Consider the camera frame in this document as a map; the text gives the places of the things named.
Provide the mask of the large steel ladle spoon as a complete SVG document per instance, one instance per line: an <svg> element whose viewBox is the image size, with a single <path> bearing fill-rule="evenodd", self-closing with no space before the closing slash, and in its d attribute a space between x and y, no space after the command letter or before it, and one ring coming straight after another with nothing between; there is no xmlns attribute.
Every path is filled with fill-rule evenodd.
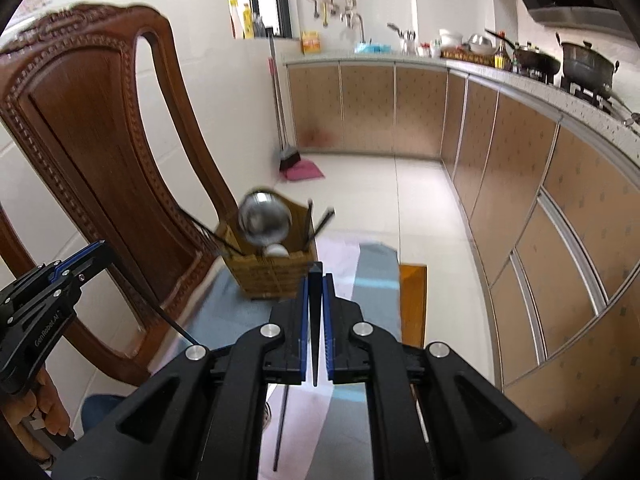
<svg viewBox="0 0 640 480"><path fill-rule="evenodd" d="M240 203L238 225L250 244L267 247L286 239L292 226L292 214L276 194L255 191Z"/></svg>

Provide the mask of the white ceramic spoon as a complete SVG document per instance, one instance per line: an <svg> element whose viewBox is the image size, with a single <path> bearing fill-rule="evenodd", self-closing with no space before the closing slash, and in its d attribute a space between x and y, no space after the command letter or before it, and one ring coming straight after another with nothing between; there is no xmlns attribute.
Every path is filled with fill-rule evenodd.
<svg viewBox="0 0 640 480"><path fill-rule="evenodd" d="M281 244L270 244L264 248L262 254L267 258L288 258L290 253Z"/></svg>

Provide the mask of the steel fork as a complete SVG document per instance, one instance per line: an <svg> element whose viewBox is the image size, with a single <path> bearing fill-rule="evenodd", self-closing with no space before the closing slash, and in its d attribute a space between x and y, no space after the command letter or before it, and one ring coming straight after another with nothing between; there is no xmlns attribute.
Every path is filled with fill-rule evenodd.
<svg viewBox="0 0 640 480"><path fill-rule="evenodd" d="M244 256L239 248L228 243L221 236L209 229L200 220L191 216L186 210L182 209L181 207L179 207L179 210L193 224L194 229L196 229L200 233L201 238L204 240L205 246L216 256Z"/></svg>

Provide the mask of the kitchen counter with cabinets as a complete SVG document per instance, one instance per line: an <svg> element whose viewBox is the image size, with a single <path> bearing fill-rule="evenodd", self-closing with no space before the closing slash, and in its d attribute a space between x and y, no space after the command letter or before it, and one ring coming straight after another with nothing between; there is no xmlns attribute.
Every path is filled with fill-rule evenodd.
<svg viewBox="0 0 640 480"><path fill-rule="evenodd" d="M296 56L302 148L442 163L500 387L598 474L639 437L639 136L550 84L400 54Z"/></svg>

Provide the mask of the steel kitchen faucet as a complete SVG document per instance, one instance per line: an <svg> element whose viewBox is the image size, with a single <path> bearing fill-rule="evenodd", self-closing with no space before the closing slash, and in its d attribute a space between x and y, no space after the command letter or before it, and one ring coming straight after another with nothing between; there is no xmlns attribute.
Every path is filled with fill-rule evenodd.
<svg viewBox="0 0 640 480"><path fill-rule="evenodd" d="M346 6L341 13L341 21L349 29L356 29L358 32L358 42L364 44L367 41L366 33L364 32L364 25L362 16L357 12L353 6Z"/></svg>

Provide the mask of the carved dark wooden chair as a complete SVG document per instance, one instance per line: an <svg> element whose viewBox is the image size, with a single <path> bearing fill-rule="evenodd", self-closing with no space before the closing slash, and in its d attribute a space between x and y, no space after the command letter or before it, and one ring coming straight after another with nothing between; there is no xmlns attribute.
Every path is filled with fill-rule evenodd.
<svg viewBox="0 0 640 480"><path fill-rule="evenodd" d="M150 6L78 4L50 13L1 51L1 119L90 242L105 240L138 286L176 320L215 262L154 160L136 81L137 43L151 47L172 123L219 217L238 209L201 134L168 19ZM169 325L112 264L139 328L119 352L81 322L65 336L102 373L137 386Z"/></svg>

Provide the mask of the blue jeans leg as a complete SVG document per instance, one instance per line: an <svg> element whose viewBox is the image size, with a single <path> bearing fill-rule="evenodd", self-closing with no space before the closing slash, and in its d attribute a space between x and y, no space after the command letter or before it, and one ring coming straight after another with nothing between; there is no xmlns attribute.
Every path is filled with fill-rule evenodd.
<svg viewBox="0 0 640 480"><path fill-rule="evenodd" d="M98 426L102 420L125 400L118 394L97 393L85 398L80 410L82 430L88 431Z"/></svg>

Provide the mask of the orange wooden table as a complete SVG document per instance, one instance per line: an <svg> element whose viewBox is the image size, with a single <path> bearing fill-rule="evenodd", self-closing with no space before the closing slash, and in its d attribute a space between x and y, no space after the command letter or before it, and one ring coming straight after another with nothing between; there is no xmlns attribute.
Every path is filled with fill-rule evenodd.
<svg viewBox="0 0 640 480"><path fill-rule="evenodd" d="M401 340L408 346L423 348L426 341L427 267L401 263L399 281Z"/></svg>

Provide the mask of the broom with pink dustpan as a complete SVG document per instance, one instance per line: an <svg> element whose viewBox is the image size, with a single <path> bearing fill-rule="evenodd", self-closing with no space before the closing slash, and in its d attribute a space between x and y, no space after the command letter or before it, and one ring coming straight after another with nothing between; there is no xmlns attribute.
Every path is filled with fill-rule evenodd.
<svg viewBox="0 0 640 480"><path fill-rule="evenodd" d="M266 28L266 36L269 39L271 54L269 58L269 70L272 79L274 109L276 110L277 130L280 145L280 175L283 180L292 182L323 178L322 171L310 160L302 159L299 150L295 146L288 143L288 139L286 138L284 110L278 77L276 50L274 50L273 29L271 27Z"/></svg>

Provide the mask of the yellow detergent bottle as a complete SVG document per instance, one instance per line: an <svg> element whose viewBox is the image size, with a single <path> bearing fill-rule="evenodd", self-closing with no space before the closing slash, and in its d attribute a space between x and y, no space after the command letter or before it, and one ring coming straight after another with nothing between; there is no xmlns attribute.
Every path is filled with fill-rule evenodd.
<svg viewBox="0 0 640 480"><path fill-rule="evenodd" d="M254 38L254 20L253 20L253 11L248 3L244 4L243 8L243 35L245 39L253 39Z"/></svg>

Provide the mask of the blue cloth at sink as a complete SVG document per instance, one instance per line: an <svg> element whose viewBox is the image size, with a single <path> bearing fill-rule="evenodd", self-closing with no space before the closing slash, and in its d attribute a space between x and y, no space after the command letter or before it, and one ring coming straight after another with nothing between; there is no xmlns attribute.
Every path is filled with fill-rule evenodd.
<svg viewBox="0 0 640 480"><path fill-rule="evenodd" d="M363 54L363 53L367 53L367 54L390 53L390 52L392 52L392 47L389 44L372 44L372 42L369 42L368 44L365 44L364 42L362 42L361 44L358 44L358 46L355 48L354 52L357 53L357 54Z"/></svg>

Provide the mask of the soy sauce bottle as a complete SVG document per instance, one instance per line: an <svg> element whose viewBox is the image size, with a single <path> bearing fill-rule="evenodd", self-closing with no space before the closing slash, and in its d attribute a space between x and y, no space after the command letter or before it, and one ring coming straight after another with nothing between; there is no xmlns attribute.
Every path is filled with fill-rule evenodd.
<svg viewBox="0 0 640 480"><path fill-rule="evenodd" d="M494 55L495 68L497 70L510 70L511 59L508 53L508 48L506 47L506 38L504 38L504 33L500 32L496 38L497 50Z"/></svg>

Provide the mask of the black wok pan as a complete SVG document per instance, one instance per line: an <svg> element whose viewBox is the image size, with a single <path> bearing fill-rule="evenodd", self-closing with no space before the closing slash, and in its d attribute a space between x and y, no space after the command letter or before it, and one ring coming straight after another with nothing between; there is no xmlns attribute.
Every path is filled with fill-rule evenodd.
<svg viewBox="0 0 640 480"><path fill-rule="evenodd" d="M502 32L492 32L489 29L485 29L485 32L490 36L503 40L513 50L518 64L520 64L524 70L536 70L538 73L543 74L548 81L559 73L561 62L552 55L544 53L540 49L532 46L523 47L514 44L514 42L506 38Z"/></svg>

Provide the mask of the white utensil cup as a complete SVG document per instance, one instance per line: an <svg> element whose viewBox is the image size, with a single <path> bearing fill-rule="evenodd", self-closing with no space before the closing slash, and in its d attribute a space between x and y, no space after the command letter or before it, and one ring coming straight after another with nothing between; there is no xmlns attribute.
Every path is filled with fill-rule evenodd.
<svg viewBox="0 0 640 480"><path fill-rule="evenodd" d="M396 32L399 42L400 42L400 50L403 54L406 55L417 55L418 54L418 35L415 30L406 29L401 30L397 25L393 23L388 23L387 27Z"/></svg>

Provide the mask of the white bowl stack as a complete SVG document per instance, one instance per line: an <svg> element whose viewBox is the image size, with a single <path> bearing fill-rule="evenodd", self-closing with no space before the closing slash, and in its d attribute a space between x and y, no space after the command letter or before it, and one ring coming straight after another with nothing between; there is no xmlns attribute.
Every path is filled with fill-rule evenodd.
<svg viewBox="0 0 640 480"><path fill-rule="evenodd" d="M440 47L442 49L455 49L463 44L463 36L461 32L453 32L448 29L439 29Z"/></svg>

